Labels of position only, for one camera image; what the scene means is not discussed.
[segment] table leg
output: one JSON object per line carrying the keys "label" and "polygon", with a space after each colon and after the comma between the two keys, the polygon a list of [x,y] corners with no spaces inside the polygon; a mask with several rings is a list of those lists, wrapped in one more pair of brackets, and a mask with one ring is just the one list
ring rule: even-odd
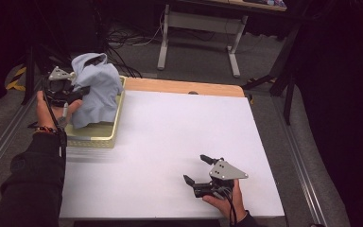
{"label": "table leg", "polygon": [[162,36],[161,51],[159,53],[158,66],[157,66],[159,70],[164,70],[164,63],[166,62],[168,28],[169,28],[169,5],[166,5],[166,7],[164,8],[164,34]]}
{"label": "table leg", "polygon": [[235,34],[233,46],[228,46],[229,60],[231,62],[231,67],[233,70],[233,76],[235,78],[240,77],[240,70],[238,70],[237,59],[235,58],[235,50],[237,49],[238,43],[240,42],[241,36],[243,35],[244,27],[247,23],[248,16],[243,16],[241,19],[241,24],[238,27],[238,31]]}

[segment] light blue cloth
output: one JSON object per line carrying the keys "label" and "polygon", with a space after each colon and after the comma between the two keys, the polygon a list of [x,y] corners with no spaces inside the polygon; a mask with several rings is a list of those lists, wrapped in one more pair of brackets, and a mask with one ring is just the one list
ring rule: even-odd
{"label": "light blue cloth", "polygon": [[113,122],[116,116],[117,104],[115,98],[123,91],[119,73],[116,68],[107,63],[106,54],[89,53],[72,60],[76,73],[75,91],[81,87],[90,86],[90,94],[83,97],[83,104],[73,113],[72,124],[75,129],[90,123],[101,121]]}

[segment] white board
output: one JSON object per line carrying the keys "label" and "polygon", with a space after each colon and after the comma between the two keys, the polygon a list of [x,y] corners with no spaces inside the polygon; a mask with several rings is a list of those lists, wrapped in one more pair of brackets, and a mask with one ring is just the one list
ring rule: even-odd
{"label": "white board", "polygon": [[220,218],[186,174],[208,183],[223,157],[255,217],[283,216],[267,156],[244,97],[126,91],[113,149],[68,148],[61,218]]}

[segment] wooden table edge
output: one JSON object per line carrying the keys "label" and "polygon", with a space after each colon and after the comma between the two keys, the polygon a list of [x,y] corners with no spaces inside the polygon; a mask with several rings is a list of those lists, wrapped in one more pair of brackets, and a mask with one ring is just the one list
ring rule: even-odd
{"label": "wooden table edge", "polygon": [[263,4],[259,4],[259,3],[244,2],[243,0],[229,0],[227,2],[225,2],[224,0],[207,0],[207,1],[237,5],[237,6],[242,6],[242,7],[246,7],[246,8],[268,9],[268,10],[274,10],[274,11],[286,11],[287,10],[287,8],[284,8],[284,7],[263,5]]}
{"label": "wooden table edge", "polygon": [[174,81],[164,79],[126,78],[125,90],[188,94],[197,92],[207,96],[244,97],[243,89],[237,85]]}

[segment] table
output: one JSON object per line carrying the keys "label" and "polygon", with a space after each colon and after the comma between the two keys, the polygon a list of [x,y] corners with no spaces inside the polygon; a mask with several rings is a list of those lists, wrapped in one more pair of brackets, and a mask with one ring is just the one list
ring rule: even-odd
{"label": "table", "polygon": [[[267,6],[255,3],[248,3],[242,0],[207,0],[207,1],[173,1],[173,2],[189,2],[192,4],[205,4],[205,2],[224,3],[224,5],[235,5],[243,8],[259,8],[275,11],[285,11],[286,8]],[[247,23],[248,16],[243,15],[241,19],[219,18],[213,16],[203,16],[191,13],[172,11],[170,5],[166,5],[164,9],[164,32],[161,44],[160,55],[158,59],[159,70],[164,70],[167,47],[168,47],[168,29],[170,26],[189,28],[197,30],[212,31],[217,33],[233,34],[233,45],[227,46],[229,61],[233,70],[235,78],[240,77],[237,60],[235,58],[235,51],[243,35],[244,27]]]}
{"label": "table", "polygon": [[114,148],[68,148],[60,218],[221,218],[183,179],[210,181],[201,154],[249,174],[240,185],[253,216],[284,215],[240,87],[127,79],[125,88]]}

